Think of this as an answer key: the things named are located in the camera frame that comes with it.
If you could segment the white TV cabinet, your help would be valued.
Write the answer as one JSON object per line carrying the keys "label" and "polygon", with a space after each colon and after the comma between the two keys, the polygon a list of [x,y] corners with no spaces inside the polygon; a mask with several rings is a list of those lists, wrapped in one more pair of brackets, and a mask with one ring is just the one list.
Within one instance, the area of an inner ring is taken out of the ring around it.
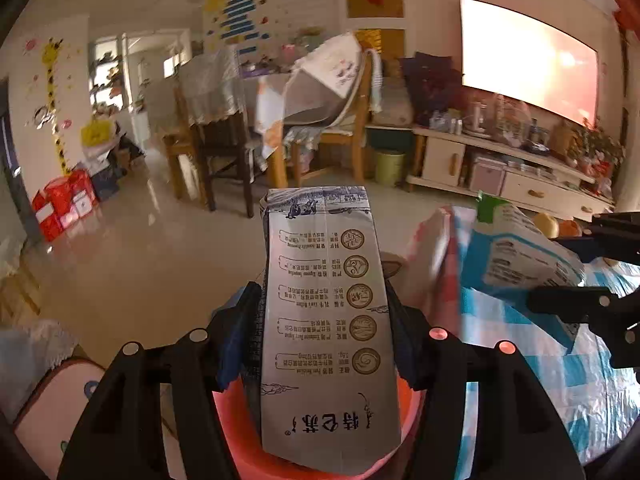
{"label": "white TV cabinet", "polygon": [[506,163],[506,178],[498,197],[533,212],[544,212],[562,220],[589,222],[595,214],[614,210],[612,200],[585,189],[594,179],[564,162],[510,148],[488,139],[453,134],[422,127],[412,129],[414,156],[407,185],[466,196],[471,166],[476,156]]}

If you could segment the blue checkered tablecloth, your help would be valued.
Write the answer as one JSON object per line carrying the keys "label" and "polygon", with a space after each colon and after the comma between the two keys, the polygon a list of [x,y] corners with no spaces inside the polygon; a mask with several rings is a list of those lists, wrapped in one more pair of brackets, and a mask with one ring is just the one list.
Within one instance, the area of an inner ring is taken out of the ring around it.
{"label": "blue checkered tablecloth", "polygon": [[514,307],[462,287],[474,220],[472,208],[443,206],[422,221],[406,250],[398,296],[464,342],[491,347],[513,341],[550,396],[580,461],[592,463],[619,444],[637,419],[636,376],[614,370],[605,343],[587,327],[566,350]]}

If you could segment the electric kettle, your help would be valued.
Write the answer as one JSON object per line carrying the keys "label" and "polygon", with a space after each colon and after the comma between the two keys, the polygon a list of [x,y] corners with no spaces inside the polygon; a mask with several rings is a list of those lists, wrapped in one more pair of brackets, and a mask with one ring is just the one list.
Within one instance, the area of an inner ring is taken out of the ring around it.
{"label": "electric kettle", "polygon": [[486,119],[487,105],[482,101],[474,101],[470,105],[469,113],[463,119],[463,132],[468,136],[489,139],[491,133]]}

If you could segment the red apple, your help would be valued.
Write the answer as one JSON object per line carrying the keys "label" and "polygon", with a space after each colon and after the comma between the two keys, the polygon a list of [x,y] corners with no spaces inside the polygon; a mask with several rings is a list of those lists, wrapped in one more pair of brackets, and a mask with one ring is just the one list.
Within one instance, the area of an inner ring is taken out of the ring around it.
{"label": "red apple", "polygon": [[562,220],[559,222],[559,237],[581,237],[582,227],[575,220]]}

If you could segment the yellow pear left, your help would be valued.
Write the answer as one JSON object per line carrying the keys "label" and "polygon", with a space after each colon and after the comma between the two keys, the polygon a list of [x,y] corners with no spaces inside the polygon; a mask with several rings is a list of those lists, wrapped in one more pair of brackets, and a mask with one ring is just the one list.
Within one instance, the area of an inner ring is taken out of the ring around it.
{"label": "yellow pear left", "polygon": [[533,222],[536,228],[544,234],[545,237],[550,238],[550,240],[559,236],[559,222],[554,217],[550,216],[550,214],[540,212],[533,218]]}

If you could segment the green trash can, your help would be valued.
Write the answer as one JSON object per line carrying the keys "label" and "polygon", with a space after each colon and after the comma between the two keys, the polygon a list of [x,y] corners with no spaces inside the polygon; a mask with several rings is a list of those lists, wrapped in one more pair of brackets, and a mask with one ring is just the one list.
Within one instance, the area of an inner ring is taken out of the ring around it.
{"label": "green trash can", "polygon": [[405,154],[398,151],[378,150],[375,152],[376,183],[385,186],[395,186],[404,171]]}

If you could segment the grey white milk carton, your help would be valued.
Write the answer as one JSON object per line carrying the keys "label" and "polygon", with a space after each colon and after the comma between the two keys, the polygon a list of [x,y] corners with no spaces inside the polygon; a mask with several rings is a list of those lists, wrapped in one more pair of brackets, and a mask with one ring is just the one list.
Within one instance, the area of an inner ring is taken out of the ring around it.
{"label": "grey white milk carton", "polygon": [[260,397],[309,377],[332,393],[360,378],[387,389],[398,421],[392,329],[378,238],[362,186],[281,188],[266,197]]}

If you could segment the red gift boxes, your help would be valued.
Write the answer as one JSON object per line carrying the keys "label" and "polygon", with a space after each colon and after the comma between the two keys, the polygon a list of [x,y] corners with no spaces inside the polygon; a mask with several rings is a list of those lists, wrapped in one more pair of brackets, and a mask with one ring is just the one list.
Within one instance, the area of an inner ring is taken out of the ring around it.
{"label": "red gift boxes", "polygon": [[32,198],[32,210],[41,234],[53,242],[68,228],[93,212],[98,198],[84,168],[50,181]]}

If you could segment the pink storage box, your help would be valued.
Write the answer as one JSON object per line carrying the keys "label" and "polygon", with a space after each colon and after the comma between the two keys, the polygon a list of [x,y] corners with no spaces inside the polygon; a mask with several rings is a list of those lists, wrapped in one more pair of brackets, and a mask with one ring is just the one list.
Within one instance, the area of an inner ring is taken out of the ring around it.
{"label": "pink storage box", "polygon": [[506,178],[506,163],[498,159],[476,156],[471,166],[469,189],[499,196]]}

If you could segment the dark wooden chair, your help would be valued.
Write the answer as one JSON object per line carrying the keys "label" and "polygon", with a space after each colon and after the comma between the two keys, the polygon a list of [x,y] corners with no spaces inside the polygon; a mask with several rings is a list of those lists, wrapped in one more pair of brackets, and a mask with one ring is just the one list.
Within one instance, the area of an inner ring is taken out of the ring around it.
{"label": "dark wooden chair", "polygon": [[214,211],[213,182],[233,168],[242,183],[245,213],[254,217],[250,136],[238,52],[225,46],[181,65],[175,74],[178,131],[163,136],[168,162],[178,166],[186,156],[195,167],[198,192]]}

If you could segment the wooden chair with cloth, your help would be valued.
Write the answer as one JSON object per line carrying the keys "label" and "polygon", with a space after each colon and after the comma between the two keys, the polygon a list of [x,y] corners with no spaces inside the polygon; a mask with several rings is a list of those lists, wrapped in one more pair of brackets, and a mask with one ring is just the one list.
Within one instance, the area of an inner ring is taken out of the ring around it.
{"label": "wooden chair with cloth", "polygon": [[302,174],[302,151],[321,144],[350,148],[352,177],[364,181],[366,123],[381,108],[382,61],[353,32],[334,36],[297,60],[287,74],[250,80],[253,129],[260,136],[260,163],[275,188],[286,188],[285,157],[292,159],[294,184],[313,177]]}

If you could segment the white blue carton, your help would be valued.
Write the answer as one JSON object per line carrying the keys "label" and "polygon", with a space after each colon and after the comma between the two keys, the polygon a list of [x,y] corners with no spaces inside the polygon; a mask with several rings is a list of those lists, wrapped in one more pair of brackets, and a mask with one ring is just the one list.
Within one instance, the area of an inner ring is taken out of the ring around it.
{"label": "white blue carton", "polygon": [[526,307],[538,286],[579,286],[584,265],[574,252],[549,240],[517,206],[482,194],[462,264],[461,285],[497,298],[525,315],[564,348],[574,346],[576,324]]}

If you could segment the television screen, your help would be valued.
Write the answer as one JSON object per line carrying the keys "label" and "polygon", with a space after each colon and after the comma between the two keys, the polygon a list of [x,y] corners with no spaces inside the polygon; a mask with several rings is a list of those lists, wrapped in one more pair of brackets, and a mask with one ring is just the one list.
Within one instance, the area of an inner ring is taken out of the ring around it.
{"label": "television screen", "polygon": [[462,84],[543,108],[576,124],[597,116],[597,51],[542,21],[459,0]]}

